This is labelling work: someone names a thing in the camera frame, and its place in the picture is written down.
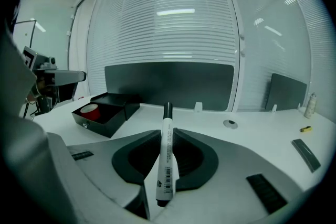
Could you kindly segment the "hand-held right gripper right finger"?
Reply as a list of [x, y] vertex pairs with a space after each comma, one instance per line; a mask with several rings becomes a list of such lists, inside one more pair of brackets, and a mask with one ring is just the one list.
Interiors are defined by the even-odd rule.
[[173, 136], [179, 178], [156, 223], [252, 223], [302, 193], [287, 174], [244, 146], [177, 128]]

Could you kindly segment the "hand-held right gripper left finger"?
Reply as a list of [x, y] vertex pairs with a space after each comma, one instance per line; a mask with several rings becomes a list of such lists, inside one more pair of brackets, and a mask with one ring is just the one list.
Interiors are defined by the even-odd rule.
[[105, 196], [129, 212], [150, 218], [144, 180], [160, 153], [161, 131], [72, 145], [70, 154], [86, 177]]

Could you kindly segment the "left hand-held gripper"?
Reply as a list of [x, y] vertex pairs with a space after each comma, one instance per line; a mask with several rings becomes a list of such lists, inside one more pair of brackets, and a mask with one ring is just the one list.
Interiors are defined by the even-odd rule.
[[58, 85], [83, 82], [87, 74], [83, 71], [58, 70], [54, 57], [44, 56], [29, 47], [23, 50], [25, 65], [36, 80], [27, 101], [37, 105], [38, 113], [48, 113], [58, 102]]

